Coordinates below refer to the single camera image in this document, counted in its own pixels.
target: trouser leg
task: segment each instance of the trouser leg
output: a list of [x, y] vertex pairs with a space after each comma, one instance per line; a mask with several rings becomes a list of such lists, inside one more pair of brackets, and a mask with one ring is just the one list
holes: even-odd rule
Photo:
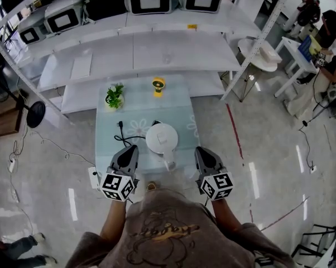
[[297, 21], [298, 15], [300, 11], [296, 9], [296, 11], [291, 15], [291, 17], [287, 20], [287, 22], [284, 24], [284, 31], [290, 31], [293, 27], [293, 24]]
[[12, 244], [7, 245], [7, 249], [3, 252], [13, 260], [16, 260], [21, 256], [23, 253], [32, 249], [33, 246], [36, 246], [38, 243], [35, 241], [34, 237], [24, 237]]
[[300, 93], [291, 100], [287, 105], [287, 110], [291, 115], [301, 116], [308, 108], [313, 104], [315, 107], [314, 96], [318, 98], [318, 95], [325, 92], [328, 89], [329, 80], [319, 73], [314, 79], [312, 79], [307, 85], [303, 87]]
[[291, 32], [291, 36], [294, 38], [297, 38], [298, 35], [300, 34], [300, 31], [302, 30], [302, 26], [298, 25], [298, 23], [296, 24], [296, 26], [294, 27], [294, 29]]
[[16, 268], [34, 268], [38, 266], [45, 266], [45, 259], [41, 255], [32, 258], [19, 259], [15, 262]]

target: tissue box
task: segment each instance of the tissue box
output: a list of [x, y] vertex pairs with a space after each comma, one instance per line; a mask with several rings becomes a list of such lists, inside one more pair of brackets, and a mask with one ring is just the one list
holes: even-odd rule
[[260, 54], [268, 63], [280, 63], [282, 59], [275, 49], [267, 42], [264, 41], [260, 47]]

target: chair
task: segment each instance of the chair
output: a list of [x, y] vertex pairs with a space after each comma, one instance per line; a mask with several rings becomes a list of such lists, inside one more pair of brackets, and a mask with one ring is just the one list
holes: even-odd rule
[[316, 250], [310, 249], [306, 246], [303, 246], [301, 244], [298, 244], [294, 252], [292, 253], [292, 258], [297, 254], [299, 250], [303, 250], [307, 253], [300, 253], [300, 255], [308, 255], [308, 256], [316, 256], [316, 257], [322, 257], [324, 251], [327, 249], [325, 248], [329, 239], [329, 235], [331, 233], [334, 233], [334, 240], [336, 240], [336, 226], [334, 227], [329, 227], [329, 226], [321, 226], [319, 224], [314, 224], [313, 227], [320, 227], [320, 228], [325, 228], [325, 231], [322, 232], [310, 232], [310, 233], [303, 233], [303, 236], [305, 235], [321, 235], [321, 238], [318, 242], [318, 244], [312, 242], [311, 245], [316, 247]]

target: glass top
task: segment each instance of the glass top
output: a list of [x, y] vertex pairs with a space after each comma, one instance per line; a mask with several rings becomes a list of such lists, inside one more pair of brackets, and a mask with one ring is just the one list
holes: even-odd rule
[[[124, 137], [144, 137], [154, 120], [173, 126], [178, 134], [174, 152], [177, 168], [195, 164], [194, 150], [199, 146], [199, 136], [185, 80], [179, 74], [160, 77], [166, 83], [161, 98], [153, 96], [154, 76], [108, 81], [100, 88], [96, 117], [96, 167], [99, 172], [106, 172], [113, 155], [124, 148], [122, 141], [114, 139], [114, 135], [121, 136], [119, 121], [123, 122]], [[105, 103], [106, 92], [116, 83], [124, 85], [124, 104], [110, 112]], [[148, 149], [145, 139], [128, 141], [136, 144], [140, 152], [137, 170], [142, 173], [166, 171], [163, 158]]]

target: kettle handle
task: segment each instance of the kettle handle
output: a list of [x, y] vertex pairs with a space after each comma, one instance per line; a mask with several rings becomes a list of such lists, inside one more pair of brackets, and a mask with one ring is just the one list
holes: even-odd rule
[[163, 153], [164, 164], [168, 171], [173, 171], [176, 167], [173, 151], [169, 150]]

